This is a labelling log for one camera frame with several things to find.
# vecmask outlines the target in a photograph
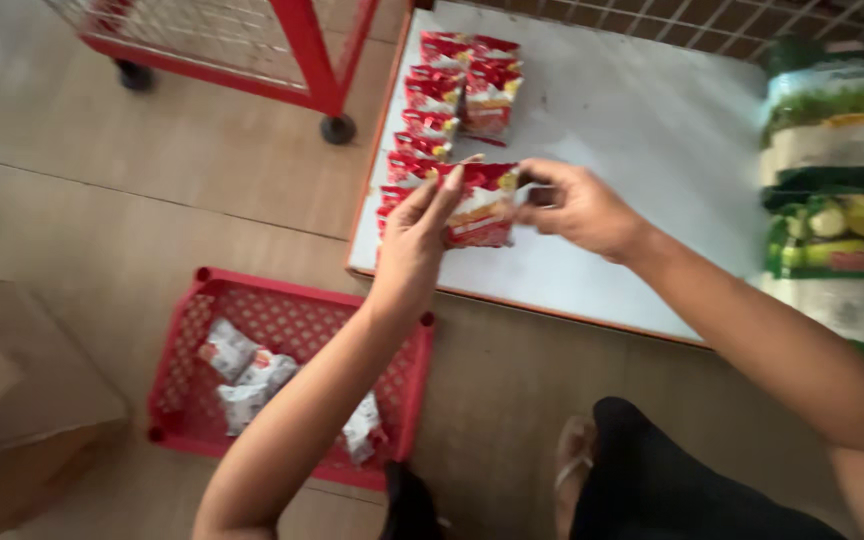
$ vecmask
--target plastic crate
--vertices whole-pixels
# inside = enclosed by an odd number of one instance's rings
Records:
[[[299,364],[318,351],[362,305],[363,298],[249,276],[218,268],[199,268],[172,314],[162,359],[149,393],[149,440],[192,454],[222,457],[235,438],[226,435],[226,419],[215,388],[222,375],[198,358],[216,317],[274,353]],[[435,318],[426,313],[402,344],[372,389],[378,401],[387,443],[375,455],[353,465],[340,434],[312,476],[384,490],[386,460],[406,460],[412,452],[426,385]]]

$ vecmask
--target caster wheel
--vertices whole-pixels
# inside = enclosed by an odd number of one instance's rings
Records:
[[[149,92],[156,85],[152,69],[126,59],[115,60],[119,68],[119,83],[133,92]]]
[[[318,123],[318,130],[325,142],[346,144],[355,137],[355,122],[347,114],[337,117],[326,116]]]

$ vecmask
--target red metal wire cart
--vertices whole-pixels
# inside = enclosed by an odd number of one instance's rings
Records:
[[[149,91],[150,68],[325,114],[333,144],[355,135],[343,105],[378,0],[358,0],[333,64],[320,23],[343,0],[45,0],[78,37],[114,59],[120,81]]]

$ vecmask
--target wire mesh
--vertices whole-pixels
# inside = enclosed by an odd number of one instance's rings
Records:
[[[864,0],[459,0],[758,62],[775,36],[864,37]]]
[[[306,90],[269,0],[44,0],[80,35]],[[319,30],[334,0],[315,0]]]

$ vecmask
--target foot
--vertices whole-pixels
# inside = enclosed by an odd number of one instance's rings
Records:
[[[558,436],[556,449],[555,521],[558,540],[569,540],[575,506],[593,469],[593,445],[598,431],[588,416],[572,416]]]

